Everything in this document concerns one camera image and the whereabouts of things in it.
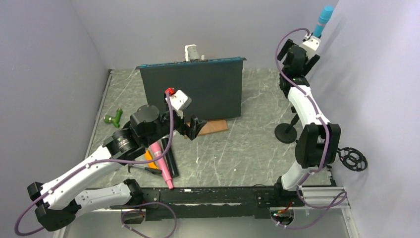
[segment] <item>cable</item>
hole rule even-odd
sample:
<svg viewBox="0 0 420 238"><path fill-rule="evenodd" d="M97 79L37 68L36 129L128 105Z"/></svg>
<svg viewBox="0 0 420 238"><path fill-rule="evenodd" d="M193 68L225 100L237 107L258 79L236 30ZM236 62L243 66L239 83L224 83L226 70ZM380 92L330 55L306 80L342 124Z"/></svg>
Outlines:
<svg viewBox="0 0 420 238"><path fill-rule="evenodd" d="M285 213L272 214L271 218L284 226L288 226L290 223L293 222L295 216L294 216L294 212L291 211L289 212L289 214L285 214Z"/></svg>
<svg viewBox="0 0 420 238"><path fill-rule="evenodd" d="M128 206L128 207L131 207L131 208L136 208L136 207L138 207L138 208L140 208L140 207L147 206L147 205L151 205L151 204L158 204L158 205L162 205L162 206L166 207L166 208L167 208L167 209L168 209L168 210L172 213L173 218L174 218L174 220L175 220L175 224L173 225L173 229L172 229L172 231L171 231L171 232L170 232L167 236L165 236L164 238L169 238L169 237L171 237L171 235L173 235L173 233L175 232L175 229L176 229L176 215L175 215L175 212L173 211L173 209L172 209L172 208L170 208L168 205L166 205L166 204L164 204L164 203L161 203L161 202L148 202L148 203L143 203L143 204L140 204L140 205L134 205L134 206ZM147 235L145 235L145 234L143 234L143 233L141 233L141 232L137 231L136 229L131 228L130 226L128 226L128 225L126 225L126 224L124 223L124 216L125 216L125 215L127 215L128 213L133 213L133 211L127 211L127 212L124 212L123 214L121 214L121 224L123 225L123 227L125 227L125 228L129 229L130 231L132 231L132 232L134 232L134 233L136 233L136 234L138 234L139 236L142 236L142 237L144 237L144 238L151 238L151 237L148 237Z"/></svg>
<svg viewBox="0 0 420 238"><path fill-rule="evenodd" d="M169 141L168 141L168 146L165 148L165 150L163 151L163 153L159 156L157 156L156 158L152 159L152 160L145 160L145 161L126 161L126 160L115 160L115 159L104 159L104 160L97 160L97 161L93 161L88 163L89 166L98 164L98 163L105 163L105 162L115 162L115 163L121 163L121 164L147 164L150 162L154 162L157 161L161 158L163 158L166 153L169 151L171 145L172 145L172 138L173 138L173 127L174 127L174 119L173 119L173 111L172 111L172 104L170 102L170 95L169 92L166 92L166 98L167 98L167 102L168 102L168 109L169 109ZM69 174L67 177L65 177L63 180L61 180L60 182L58 182L55 186L53 186L52 188L50 188L50 190L52 192L54 192L57 188L59 188L61 185L63 185L65 182L67 182L69 179L71 179L72 177L74 177L76 174L78 174L79 172L81 172L82 170L86 169L86 166L82 166L78 169L76 169L74 172L72 172L71 174ZM22 214L19 215L19 217L17 218L15 224L14 224L14 232L16 235L21 236L21 237L25 237L25 236L30 236L32 234L35 234L41 230L44 229L44 227L40 227L34 231L31 232L27 232L27 233L22 233L19 231L19 224L22 221L23 216L25 216L25 214L33 207L35 206L39 201L41 201L42 199L44 199L45 197L47 197L50 193L46 192L44 194L42 194L41 196L39 196L37 199L35 199L30 205L29 207L27 207Z"/></svg>
<svg viewBox="0 0 420 238"><path fill-rule="evenodd" d="M332 205L332 204L334 204L334 202L338 199L338 197L339 196L341 196L342 194L344 194L344 193L346 193L346 191L342 191L341 193L339 193L333 200L332 200L332 202L330 203L330 205ZM291 229L291 230L302 230L302 229L306 229L306 228L309 228L309 227L311 227L311 226L313 226L313 225L315 225L317 222L319 222L325 215L326 215L326 213L328 212L328 210L330 209L331 207L328 207L328 208L326 208L322 213L321 213L321 215L320 216L318 216L315 220L313 220L311 223L309 223L309 224L307 224L307 225L304 225L304 226L301 226L301 227L290 227L290 226L285 226L285 225L283 225L283 224L281 224L280 222L277 222L277 221L275 221L274 219L273 219L273 217L271 217L271 219L274 221L274 223L276 223L276 226L281 226L281 227L283 227L283 228L285 228L285 229Z"/></svg>
<svg viewBox="0 0 420 238"><path fill-rule="evenodd" d="M291 85L293 85L293 87L295 87L295 88L297 88L299 91L301 91L304 95L305 95L305 97L311 102L311 104L312 104L312 106L314 107L314 110L315 110L315 113L316 114L319 114L319 110L318 110L318 107L316 106L316 104L315 104L315 101L313 100L313 98L310 96L310 95L308 95L301 87L299 87L296 83L294 83L290 78L288 78L284 73L283 73L283 71L281 70L281 68L280 68L280 64L279 64L279 61L277 60L277 56L278 56L278 51L279 51L279 49L280 49L280 46L281 46L281 43L284 41L284 39L286 39L290 34L292 34L292 33L295 33L295 32L297 32L297 31L306 31L306 33L307 33L307 35L310 35L310 32L309 32L309 30L307 29L307 28L298 28L298 29L295 29L295 30L293 30L293 31L291 31L291 32L289 32L289 33L287 33L281 40L280 40L280 42L278 43L278 46L277 46L277 48L276 48L276 52L275 52L275 63L276 63L276 66L277 66L277 69L278 69L278 71L280 72L280 74L281 74L281 76L284 78L284 79L286 79L286 81L287 82L289 82ZM312 207L312 208L316 208L316 209L325 209L325 211L324 211L324 213L321 215L321 216L319 216L317 219L315 219L312 223L310 223L310 224L308 224L308 225L306 225L306 226L303 226L303 227L301 227L302 229L304 229L304 228L308 228L308 227L310 227L310 226L312 226L312 225L314 225L315 223L317 223L324 215L325 215L325 212L327 212L331 207L334 207L334 206L337 206L337 205L339 205L340 203L342 203L346 198L347 198L347 192L346 191L343 191L343 192L341 192L341 193L339 193L337 196L335 196L335 198L332 200L332 202L329 204L329 205L327 205L327 206L313 206L313 205L310 205L310 204L308 204L305 200L304 200L304 198L300 195L300 193L299 193L299 190L300 190L300 188L302 187L302 184L308 179L308 177L309 177L309 175L311 175L311 174L314 174L314 173L318 173L319 171L321 171L322 170L322 168L323 168L323 166L324 166L324 162L325 162L325 157L326 157L326 153L327 153L327 150L328 150L328 145L329 145L329 138L330 138L330 133L329 133L329 130L328 130L328 127L327 127L327 125L325 124L325 122L324 122L324 120L321 118L321 117L318 117L317 118L320 122L321 122L321 124L322 124L322 126L324 127L324 130L325 130L325 145L324 145L324 150L322 151L322 156L321 156L321 161L320 161L320 163L319 163L319 166L318 166L318 169L316 169L316 170L310 170L305 176L303 176L300 180L299 180L299 182L298 182L298 186L296 186L296 193L297 193L297 196L299 197L299 199L306 205L306 206L308 206L308 207ZM337 203L334 203L341 195L344 195L343 196L343 198L340 200L340 201L338 201Z"/></svg>
<svg viewBox="0 0 420 238"><path fill-rule="evenodd" d="M287 205L287 207L283 210L279 210L277 213L285 213L287 212L287 210L289 210L289 208L292 206L293 202L290 201L289 204Z"/></svg>

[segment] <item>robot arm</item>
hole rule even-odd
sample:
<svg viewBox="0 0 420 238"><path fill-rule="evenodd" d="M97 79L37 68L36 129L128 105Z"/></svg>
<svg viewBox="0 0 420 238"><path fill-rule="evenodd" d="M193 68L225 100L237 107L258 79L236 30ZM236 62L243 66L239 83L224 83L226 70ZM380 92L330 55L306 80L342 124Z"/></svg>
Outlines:
<svg viewBox="0 0 420 238"><path fill-rule="evenodd" d="M292 127L298 119L300 119L303 127L302 134L295 147L296 161L289 171L281 176L281 183L284 190L295 190L298 182L305 174L320 166L326 140L325 128L320 122L320 118L326 124L330 134L328 150L322 166L334 162L338 148L341 134L340 126L331 124L322 114L317 103L313 99L310 84L305 78L307 73L319 60L319 56L315 52L320 43L320 39L314 35L306 36L304 42L299 46L289 39L277 56L278 60L282 60L285 57L282 72L291 79L295 85L299 86L299 88L295 87L280 74L280 89L283 91L285 97L292 103L292 111L297 113L296 120L293 120L288 127ZM290 129L287 129L280 132L277 131L276 133L283 133L284 135L285 133L288 134L289 131Z"/></svg>
<svg viewBox="0 0 420 238"><path fill-rule="evenodd" d="M176 112L173 115L173 128L181 135L195 139L207 122L191 116L188 126L184 122L182 110L191 103L191 99L180 90L175 93L173 89L168 89L168 93L171 95L172 109ZM34 182L28 186L29 196L33 201L48 193L37 203L35 214L38 221L48 231L55 231L67 226L76 217L99 208L141 204L143 194L134 179L103 189L87 188L102 176L144 154L147 147L167 136L169 129L169 112L160 115L155 106L141 106L130 116L130 121L123 129L104 140L103 145L84 161L50 182ZM127 163L116 163L115 160ZM58 183L62 183L61 186L53 191Z"/></svg>

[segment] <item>table surface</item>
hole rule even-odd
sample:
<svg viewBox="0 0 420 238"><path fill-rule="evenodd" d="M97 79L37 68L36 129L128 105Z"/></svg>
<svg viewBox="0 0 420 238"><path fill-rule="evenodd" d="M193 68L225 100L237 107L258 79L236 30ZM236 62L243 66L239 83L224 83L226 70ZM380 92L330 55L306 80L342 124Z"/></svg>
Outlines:
<svg viewBox="0 0 420 238"><path fill-rule="evenodd" d="M147 100L140 72L113 70L89 153L117 130L112 124L104 123L106 114L115 115L121 107L124 113L120 124L124 125L144 104ZM180 173L173 180L175 187L273 185L287 172L295 161L295 143L279 142L274 128L280 122L289 123L294 114L279 89L278 71L244 69L241 104L242 115L227 120L228 131L199 136L193 141L174 136L172 150ZM298 123L295 128L299 135L302 125ZM330 185L330 176L324 169L311 176L305 185ZM98 180L92 187L112 186L127 178L135 179L143 187L166 187L162 177L137 169L128 173L126 166Z"/></svg>
<svg viewBox="0 0 420 238"><path fill-rule="evenodd" d="M295 209L291 226L311 223L323 211ZM121 228L121 212L90 212L78 217L65 228L64 238L139 238L137 234ZM173 219L147 221L130 225L148 237L164 237L170 233ZM276 227L271 219L254 217L190 218L177 219L177 228L171 238L350 238L341 209L330 209L314 226L303 230Z"/></svg>

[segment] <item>red wire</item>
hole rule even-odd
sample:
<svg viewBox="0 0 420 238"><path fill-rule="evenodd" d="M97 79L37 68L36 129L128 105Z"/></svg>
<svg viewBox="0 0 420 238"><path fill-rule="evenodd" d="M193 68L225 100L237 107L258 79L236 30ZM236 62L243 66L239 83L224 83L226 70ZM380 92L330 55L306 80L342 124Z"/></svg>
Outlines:
<svg viewBox="0 0 420 238"><path fill-rule="evenodd" d="M287 205L285 209L278 211L278 213L285 213L287 209L289 209L291 206L292 206L292 201L289 202L289 205Z"/></svg>

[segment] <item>red clip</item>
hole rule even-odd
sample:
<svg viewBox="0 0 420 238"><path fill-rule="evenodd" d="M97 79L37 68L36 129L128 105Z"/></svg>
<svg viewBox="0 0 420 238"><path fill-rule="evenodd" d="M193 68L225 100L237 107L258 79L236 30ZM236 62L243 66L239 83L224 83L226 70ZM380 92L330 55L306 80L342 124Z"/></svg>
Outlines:
<svg viewBox="0 0 420 238"><path fill-rule="evenodd" d="M174 95L175 94L175 90L173 88L168 88L165 90L165 94L169 92L169 95Z"/></svg>

